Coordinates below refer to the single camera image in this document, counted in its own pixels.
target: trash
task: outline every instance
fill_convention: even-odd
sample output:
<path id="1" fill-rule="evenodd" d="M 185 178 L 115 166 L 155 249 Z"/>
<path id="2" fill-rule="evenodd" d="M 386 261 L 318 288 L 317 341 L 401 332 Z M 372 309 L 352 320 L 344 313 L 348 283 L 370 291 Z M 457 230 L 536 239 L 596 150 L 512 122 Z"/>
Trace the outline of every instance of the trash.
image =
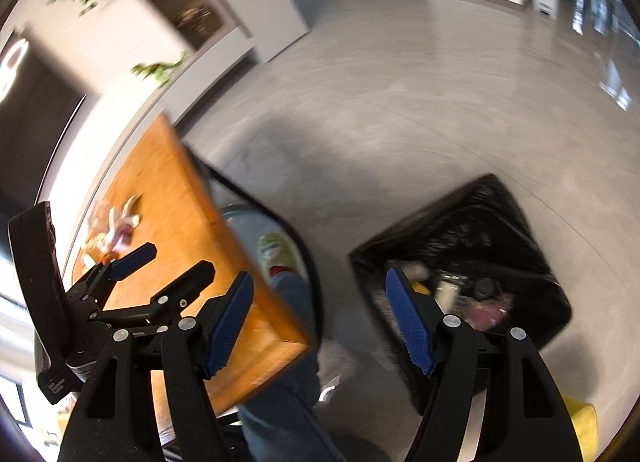
<path id="1" fill-rule="evenodd" d="M 420 294 L 426 294 L 427 296 L 431 295 L 431 291 L 420 282 L 411 282 L 411 288 Z"/>
<path id="2" fill-rule="evenodd" d="M 449 314 L 453 310 L 456 300 L 458 299 L 459 291 L 460 288 L 457 285 L 440 280 L 433 298 L 444 314 Z"/>
<path id="3" fill-rule="evenodd" d="M 475 330 L 486 332 L 505 319 L 513 306 L 511 294 L 501 294 L 498 298 L 477 301 L 469 296 L 460 296 L 451 314 L 460 316 Z"/>
<path id="4" fill-rule="evenodd" d="M 394 267 L 401 268 L 402 272 L 404 272 L 404 275 L 410 282 L 424 282 L 429 277 L 429 269 L 423 262 L 398 262 L 396 260 L 386 262 L 386 270 Z"/>
<path id="5" fill-rule="evenodd" d="M 571 319 L 571 306 L 522 211 L 495 175 L 469 182 L 360 245 L 350 254 L 351 267 L 419 413 L 433 381 L 411 362 L 386 300 L 385 267 L 391 259 L 423 262 L 430 271 L 423 283 L 430 290 L 444 280 L 458 287 L 458 298 L 486 295 L 482 304 L 492 303 L 473 312 L 473 324 L 497 333 L 521 327 L 538 349 Z M 494 285 L 493 295 L 483 278 Z"/>
<path id="6" fill-rule="evenodd" d="M 109 262 L 129 250 L 131 235 L 140 224 L 140 215 L 133 211 L 138 198 L 131 196 L 122 209 L 106 202 L 92 209 L 87 219 L 87 238 L 82 245 L 84 272 L 97 262 Z"/>

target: wooden table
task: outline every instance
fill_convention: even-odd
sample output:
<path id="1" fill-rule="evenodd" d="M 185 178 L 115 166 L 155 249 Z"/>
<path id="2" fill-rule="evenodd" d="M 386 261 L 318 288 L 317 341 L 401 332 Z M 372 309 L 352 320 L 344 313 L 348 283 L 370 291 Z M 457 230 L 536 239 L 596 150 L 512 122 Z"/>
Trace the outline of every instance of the wooden table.
<path id="1" fill-rule="evenodd" d="M 140 195 L 142 216 L 132 248 L 152 242 L 158 257 L 116 285 L 105 309 L 146 304 L 171 280 L 200 260 L 213 262 L 214 282 L 183 312 L 193 316 L 207 299 L 224 294 L 241 269 L 254 277 L 254 304 L 228 365 L 205 386 L 220 414 L 304 353 L 308 335 L 286 304 L 267 286 L 213 205 L 180 140 L 161 116 L 146 131 L 116 175 L 104 201 L 120 206 Z M 82 275 L 82 253 L 74 282 Z M 174 438 L 162 372 L 152 372 L 154 406 L 163 444 Z"/>

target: gray concrete floor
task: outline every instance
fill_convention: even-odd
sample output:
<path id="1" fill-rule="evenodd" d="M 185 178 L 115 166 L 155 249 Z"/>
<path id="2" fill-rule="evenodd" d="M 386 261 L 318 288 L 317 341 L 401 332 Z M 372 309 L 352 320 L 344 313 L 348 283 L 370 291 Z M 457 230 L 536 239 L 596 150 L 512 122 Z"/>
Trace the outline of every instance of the gray concrete floor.
<path id="1" fill-rule="evenodd" d="M 562 391 L 596 406 L 604 448 L 640 392 L 638 46 L 588 18 L 580 35 L 569 3 L 555 22 L 470 0 L 297 2 L 311 33 L 240 78 L 186 142 L 316 256 L 322 378 L 341 374 L 326 427 L 403 460 L 420 418 L 346 255 L 494 172 L 574 309 L 543 357 Z"/>

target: black device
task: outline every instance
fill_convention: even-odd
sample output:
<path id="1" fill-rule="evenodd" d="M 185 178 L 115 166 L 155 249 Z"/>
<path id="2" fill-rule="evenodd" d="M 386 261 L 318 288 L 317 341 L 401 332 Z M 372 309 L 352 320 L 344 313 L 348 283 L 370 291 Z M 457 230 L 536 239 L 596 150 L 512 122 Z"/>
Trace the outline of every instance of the black device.
<path id="1" fill-rule="evenodd" d="M 231 462 L 203 380 L 226 364 L 253 299 L 251 277 L 241 272 L 229 291 L 209 299 L 195 318 L 181 318 L 179 312 L 212 282 L 209 262 L 196 264 L 148 305 L 105 311 L 115 283 L 153 260 L 153 245 L 96 265 L 65 293 L 48 203 L 14 217 L 10 237 L 22 291 L 47 354 L 38 384 L 50 402 L 79 391 L 59 460 L 164 460 L 150 382 L 151 370 L 164 370 L 184 461 Z M 396 301 L 398 295 L 404 299 L 414 325 L 425 333 L 416 336 L 424 340 L 418 347 L 436 379 L 407 461 L 457 459 L 481 374 L 489 385 L 476 461 L 582 459 L 558 389 L 524 331 L 477 332 L 457 316 L 443 315 L 433 298 L 412 291 L 401 270 L 390 276 Z"/>

